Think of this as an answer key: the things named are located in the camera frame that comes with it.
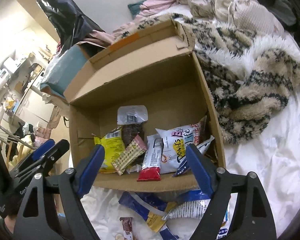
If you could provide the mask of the person's left hand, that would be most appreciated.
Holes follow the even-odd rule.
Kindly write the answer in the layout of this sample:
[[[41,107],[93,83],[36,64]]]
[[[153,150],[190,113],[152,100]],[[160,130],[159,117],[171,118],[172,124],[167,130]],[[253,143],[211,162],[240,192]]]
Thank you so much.
[[[4,218],[5,226],[11,234],[14,233],[14,227],[15,227],[16,220],[17,220],[16,215],[6,216]]]

